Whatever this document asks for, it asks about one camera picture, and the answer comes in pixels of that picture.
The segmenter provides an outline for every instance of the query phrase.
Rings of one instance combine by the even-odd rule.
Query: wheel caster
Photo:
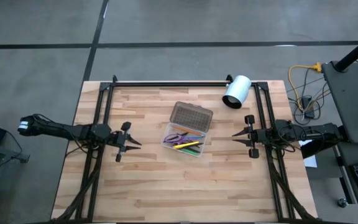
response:
[[[339,207],[345,208],[349,203],[347,202],[346,198],[340,198],[337,201],[337,204],[338,204]]]

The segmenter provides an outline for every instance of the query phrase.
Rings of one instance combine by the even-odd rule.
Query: clear plastic box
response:
[[[175,149],[171,142],[165,142],[164,140],[170,134],[183,134],[188,132],[186,136],[197,136],[197,134],[194,133],[201,134],[203,136],[202,138],[190,140],[204,143],[206,140],[209,125],[212,121],[212,115],[213,112],[211,110],[189,103],[177,102],[170,117],[171,122],[167,124],[165,133],[161,139],[161,145],[163,147],[173,149],[177,152],[189,154],[195,157],[200,157],[204,150],[204,144],[199,146],[189,146],[190,149],[199,152],[199,154],[196,155],[193,153]]]

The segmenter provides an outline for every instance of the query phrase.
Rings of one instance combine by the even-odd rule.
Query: white paper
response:
[[[305,144],[308,144],[309,142],[311,142],[311,140],[299,141],[299,145],[303,146]],[[306,159],[303,160],[303,162],[305,163],[306,167],[317,168],[316,156],[307,157]]]

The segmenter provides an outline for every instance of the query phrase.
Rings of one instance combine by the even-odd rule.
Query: pencil case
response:
[[[213,112],[197,105],[189,103],[177,102],[173,108],[170,122],[167,124],[165,133],[161,140],[161,145],[169,149],[173,149],[180,153],[189,154],[191,156],[200,157],[203,153],[204,143],[206,140],[209,126],[211,125]],[[202,142],[196,146],[188,146],[182,149],[175,149],[172,142],[167,142],[171,136],[187,133],[184,137],[189,138],[192,142]]]

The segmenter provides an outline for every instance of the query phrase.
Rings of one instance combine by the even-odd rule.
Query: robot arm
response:
[[[254,130],[252,127],[255,122],[254,115],[245,116],[244,119],[249,126],[233,136],[248,134],[249,140],[235,139],[233,141],[251,146],[250,157],[255,155],[255,152],[251,153],[252,151],[257,151],[255,143],[289,146],[294,141],[313,140],[301,147],[303,157],[307,158],[346,139],[344,137],[346,135],[340,132],[340,129],[332,123],[302,127],[292,124],[291,121],[278,119],[275,120],[272,128]]]
[[[21,118],[19,128],[17,129],[19,134],[23,136],[38,136],[40,134],[46,134],[49,136],[55,136],[58,138],[64,138],[70,141],[78,141],[88,146],[97,147],[110,145],[119,148],[119,152],[116,157],[116,162],[121,161],[122,155],[132,149],[140,149],[134,146],[125,146],[125,141],[128,140],[137,145],[141,143],[128,134],[128,130],[131,127],[130,122],[122,124],[122,131],[111,132],[111,128],[107,124],[85,124],[85,125],[66,125],[56,123],[50,119],[45,119],[39,114],[33,114]]]

